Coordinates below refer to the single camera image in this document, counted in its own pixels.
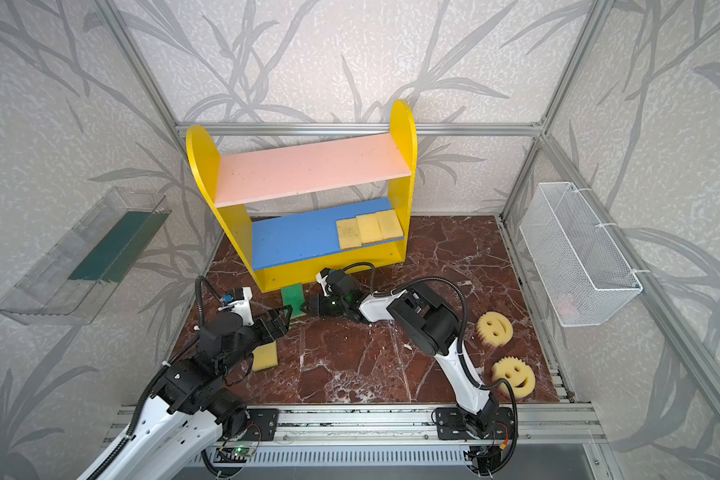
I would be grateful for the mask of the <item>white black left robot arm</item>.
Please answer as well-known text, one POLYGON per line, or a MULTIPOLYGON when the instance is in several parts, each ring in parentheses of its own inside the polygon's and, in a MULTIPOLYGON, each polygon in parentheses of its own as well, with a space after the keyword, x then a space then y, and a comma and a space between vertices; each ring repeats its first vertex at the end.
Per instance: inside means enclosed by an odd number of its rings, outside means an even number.
POLYGON ((251 425, 246 403, 228 389, 227 376, 256 348, 288 333, 293 308, 255 316, 224 310, 198 327, 196 351, 165 363, 142 392, 131 420, 82 479, 170 479, 195 455, 251 425))

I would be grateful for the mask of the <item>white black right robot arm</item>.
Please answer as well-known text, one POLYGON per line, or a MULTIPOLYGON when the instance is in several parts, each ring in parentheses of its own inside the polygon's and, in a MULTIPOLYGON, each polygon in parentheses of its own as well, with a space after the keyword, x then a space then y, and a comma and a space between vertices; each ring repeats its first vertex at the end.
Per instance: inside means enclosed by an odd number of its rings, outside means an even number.
POLYGON ((500 406, 492 391, 506 382, 486 385, 480 380, 464 346, 466 297, 453 282, 422 277, 389 292, 366 292, 344 270, 325 268, 316 279, 322 292, 304 301, 300 307, 303 313, 361 324, 395 322, 440 366, 471 436, 483 439, 500 422, 500 406))

